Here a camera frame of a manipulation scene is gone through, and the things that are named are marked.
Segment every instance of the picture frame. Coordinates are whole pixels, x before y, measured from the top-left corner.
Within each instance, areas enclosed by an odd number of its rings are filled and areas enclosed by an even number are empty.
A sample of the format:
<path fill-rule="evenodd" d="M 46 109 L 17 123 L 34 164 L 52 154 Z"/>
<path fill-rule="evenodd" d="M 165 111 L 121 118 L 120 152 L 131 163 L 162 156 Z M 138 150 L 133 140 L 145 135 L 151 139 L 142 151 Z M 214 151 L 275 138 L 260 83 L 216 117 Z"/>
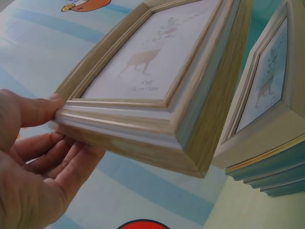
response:
<path fill-rule="evenodd" d="M 234 167 L 304 135 L 304 20 L 301 1 L 282 1 L 251 49 L 214 154 L 214 166 Z M 263 108 L 259 111 L 255 111 L 257 101 Z"/>
<path fill-rule="evenodd" d="M 204 177 L 233 98 L 251 6 L 252 0 L 144 1 L 59 86 L 66 104 L 50 128 L 134 160 Z M 168 36 L 170 42 L 154 43 Z"/>

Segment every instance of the reflected picture frame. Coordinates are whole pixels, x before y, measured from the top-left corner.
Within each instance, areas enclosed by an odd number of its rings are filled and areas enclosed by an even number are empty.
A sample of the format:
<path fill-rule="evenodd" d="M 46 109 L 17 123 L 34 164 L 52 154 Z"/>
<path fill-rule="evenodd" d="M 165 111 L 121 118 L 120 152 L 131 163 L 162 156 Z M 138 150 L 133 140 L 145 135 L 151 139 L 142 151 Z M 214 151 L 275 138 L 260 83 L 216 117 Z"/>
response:
<path fill-rule="evenodd" d="M 249 165 L 249 161 L 257 161 L 254 158 L 265 158 L 266 155 L 279 153 L 280 149 L 290 146 L 295 139 L 304 138 L 304 20 L 305 7 L 301 1 L 282 1 L 251 49 L 212 161 L 216 167 L 233 168 L 243 162 Z M 285 70 L 281 71 L 284 72 L 284 80 L 280 98 L 268 104 L 264 112 L 238 129 L 255 82 L 260 55 L 272 39 L 276 39 L 275 35 L 283 23 L 287 24 L 287 49 Z M 270 55 L 274 57 L 274 51 L 271 50 Z M 262 93 L 261 97 L 272 99 L 271 87 L 265 87 L 265 94 Z"/>
<path fill-rule="evenodd" d="M 82 97 L 152 15 L 201 3 L 214 4 L 213 10 L 164 99 Z M 56 93 L 66 104 L 50 128 L 140 162 L 204 177 L 233 98 L 251 6 L 252 0 L 144 1 L 61 83 Z"/>

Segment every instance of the plant illustration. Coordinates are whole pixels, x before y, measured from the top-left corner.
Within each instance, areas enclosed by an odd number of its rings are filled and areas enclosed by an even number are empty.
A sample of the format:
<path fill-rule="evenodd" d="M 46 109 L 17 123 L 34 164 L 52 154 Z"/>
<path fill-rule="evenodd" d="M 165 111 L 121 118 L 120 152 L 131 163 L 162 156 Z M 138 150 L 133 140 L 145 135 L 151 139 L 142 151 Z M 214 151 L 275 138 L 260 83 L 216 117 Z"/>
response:
<path fill-rule="evenodd" d="M 269 92 L 269 95 L 273 94 L 271 92 L 271 85 L 274 79 L 274 72 L 275 72 L 275 66 L 278 63 L 278 49 L 281 47 L 281 44 L 284 40 L 285 36 L 282 36 L 279 44 L 276 47 L 273 47 L 270 51 L 269 58 L 267 61 L 267 69 L 261 78 L 261 83 L 258 86 L 258 94 L 257 94 L 257 101 L 255 107 L 257 108 L 258 101 L 260 97 L 265 96 L 265 92 Z"/>
<path fill-rule="evenodd" d="M 183 20 L 170 17 L 166 24 L 159 27 L 158 32 L 154 36 L 142 43 L 138 52 L 131 56 L 118 77 L 120 77 L 129 66 L 134 66 L 134 69 L 137 70 L 137 66 L 140 64 L 145 64 L 144 69 L 142 70 L 142 74 L 145 74 L 149 63 L 158 55 L 161 48 L 165 45 L 166 40 L 175 36 L 175 32 L 178 30 L 179 26 L 203 13 L 204 12 L 197 13 Z"/>

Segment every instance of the cartoon bird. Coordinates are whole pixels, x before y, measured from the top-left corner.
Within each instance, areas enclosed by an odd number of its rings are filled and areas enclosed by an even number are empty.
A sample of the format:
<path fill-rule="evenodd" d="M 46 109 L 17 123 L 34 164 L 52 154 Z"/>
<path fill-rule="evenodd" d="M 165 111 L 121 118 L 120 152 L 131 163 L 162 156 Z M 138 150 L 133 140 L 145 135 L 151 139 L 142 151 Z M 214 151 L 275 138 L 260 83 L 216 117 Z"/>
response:
<path fill-rule="evenodd" d="M 77 12 L 90 12 L 107 6 L 110 2 L 111 0 L 78 0 L 72 4 L 65 5 L 61 11 L 68 12 L 72 10 Z"/>

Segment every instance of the frame molding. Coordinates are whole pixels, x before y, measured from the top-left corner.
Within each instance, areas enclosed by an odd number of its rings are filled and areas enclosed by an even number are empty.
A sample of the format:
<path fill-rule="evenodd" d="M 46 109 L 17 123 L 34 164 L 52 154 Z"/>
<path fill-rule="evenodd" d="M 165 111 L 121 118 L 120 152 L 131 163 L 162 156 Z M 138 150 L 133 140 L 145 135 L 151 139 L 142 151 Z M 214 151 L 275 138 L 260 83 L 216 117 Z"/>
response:
<path fill-rule="evenodd" d="M 89 145 L 150 165 L 204 177 L 234 95 L 248 35 L 252 0 L 218 1 L 164 100 L 80 99 L 103 67 L 153 13 L 196 1 L 199 0 L 149 0 L 136 7 L 96 44 L 59 86 L 56 92 L 66 101 L 66 108 L 56 113 L 50 127 Z M 222 55 L 215 53 L 215 49 L 220 48 Z M 171 111 L 170 107 L 187 77 L 189 83 L 182 99 Z M 199 87 L 204 83 L 206 95 L 198 97 L 201 93 Z M 70 109 L 73 106 L 82 107 L 83 111 Z M 170 118 L 105 114 L 85 111 L 86 107 L 163 111 L 170 114 Z M 191 128 L 187 130 L 182 123 L 190 115 L 193 120 L 187 120 L 186 124 Z M 107 131 L 99 132 L 98 128 Z M 113 130 L 120 132 L 120 136 L 112 134 Z M 159 142 L 144 142 L 137 137 L 155 137 Z M 161 145 L 165 141 L 171 147 Z"/>

